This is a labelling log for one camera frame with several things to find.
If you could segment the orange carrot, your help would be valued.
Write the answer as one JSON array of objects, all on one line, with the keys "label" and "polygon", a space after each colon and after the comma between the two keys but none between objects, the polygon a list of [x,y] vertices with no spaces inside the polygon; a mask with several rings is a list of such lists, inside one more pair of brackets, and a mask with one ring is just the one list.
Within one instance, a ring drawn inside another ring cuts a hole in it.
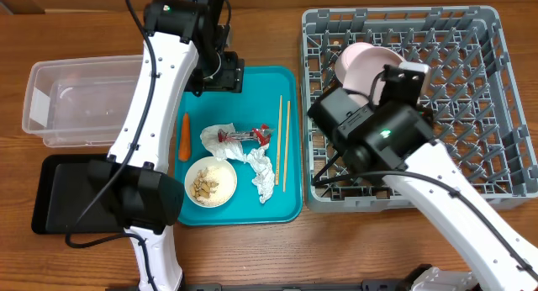
[{"label": "orange carrot", "polygon": [[178,160],[188,161],[192,154],[190,117],[185,113],[182,117],[180,143],[178,147]]}]

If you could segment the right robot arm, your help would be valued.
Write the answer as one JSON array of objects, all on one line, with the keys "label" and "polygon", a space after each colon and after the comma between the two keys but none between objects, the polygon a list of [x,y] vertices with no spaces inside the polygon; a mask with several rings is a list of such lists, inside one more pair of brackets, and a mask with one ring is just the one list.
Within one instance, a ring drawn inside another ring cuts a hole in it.
[{"label": "right robot arm", "polygon": [[434,137],[430,113],[418,105],[429,85],[427,65],[386,65],[375,76],[385,85],[378,104],[367,94],[360,106],[353,91],[332,87],[311,105],[308,116],[333,144],[349,174],[323,179],[319,187],[362,178],[385,183],[407,198],[451,243],[467,272],[415,268],[398,290],[535,290],[537,249],[480,196]]}]

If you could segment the pink bowl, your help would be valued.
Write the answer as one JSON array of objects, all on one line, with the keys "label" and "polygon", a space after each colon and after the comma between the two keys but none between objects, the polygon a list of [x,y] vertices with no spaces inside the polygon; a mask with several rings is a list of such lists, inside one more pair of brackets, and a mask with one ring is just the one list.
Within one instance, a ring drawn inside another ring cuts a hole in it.
[{"label": "pink bowl", "polygon": [[365,50],[373,48],[373,45],[365,42],[358,42],[348,45],[339,55],[335,63],[335,75],[340,83],[345,80],[345,75],[351,63]]}]

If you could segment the large pink plate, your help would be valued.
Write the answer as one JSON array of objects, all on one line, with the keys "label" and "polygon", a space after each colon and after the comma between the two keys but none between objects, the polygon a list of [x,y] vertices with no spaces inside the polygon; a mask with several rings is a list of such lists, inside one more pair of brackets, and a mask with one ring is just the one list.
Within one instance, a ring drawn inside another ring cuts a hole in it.
[{"label": "large pink plate", "polygon": [[373,45],[373,48],[363,51],[351,63],[341,84],[345,89],[368,95],[374,77],[383,71],[384,65],[398,66],[403,61],[402,56],[389,48]]}]

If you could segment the red snack wrapper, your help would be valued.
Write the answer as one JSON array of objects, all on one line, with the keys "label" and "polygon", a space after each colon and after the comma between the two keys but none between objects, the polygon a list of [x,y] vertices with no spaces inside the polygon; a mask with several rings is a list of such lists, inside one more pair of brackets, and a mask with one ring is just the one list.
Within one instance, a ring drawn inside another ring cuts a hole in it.
[{"label": "red snack wrapper", "polygon": [[250,131],[228,132],[219,129],[218,140],[219,142],[256,141],[260,146],[265,146],[270,143],[273,131],[274,129],[271,129],[266,124],[263,124],[260,128],[253,128]]}]

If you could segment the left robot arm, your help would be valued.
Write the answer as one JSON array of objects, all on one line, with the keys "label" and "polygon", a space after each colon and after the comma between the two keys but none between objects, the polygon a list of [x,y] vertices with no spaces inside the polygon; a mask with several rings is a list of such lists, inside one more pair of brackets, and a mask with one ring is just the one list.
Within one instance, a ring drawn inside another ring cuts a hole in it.
[{"label": "left robot arm", "polygon": [[119,135],[103,161],[90,161],[94,203],[110,212],[131,241],[138,290],[180,290],[173,226],[185,187],[168,175],[182,95],[240,93],[245,62],[227,51],[229,0],[152,0],[133,20],[143,37],[140,74]]}]

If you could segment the white tissue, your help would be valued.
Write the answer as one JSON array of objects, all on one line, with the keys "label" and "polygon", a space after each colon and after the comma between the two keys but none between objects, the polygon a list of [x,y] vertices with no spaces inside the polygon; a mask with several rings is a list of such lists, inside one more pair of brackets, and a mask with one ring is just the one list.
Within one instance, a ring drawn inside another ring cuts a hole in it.
[{"label": "white tissue", "polygon": [[233,124],[210,125],[202,130],[200,140],[203,147],[219,160],[246,161],[246,154],[239,141],[219,141],[218,132],[234,133]]},{"label": "white tissue", "polygon": [[266,155],[269,146],[269,144],[266,144],[259,148],[252,149],[246,155],[246,161],[256,175],[252,179],[252,183],[257,188],[261,204],[264,204],[272,197],[275,186],[275,172],[272,168],[271,159]]}]

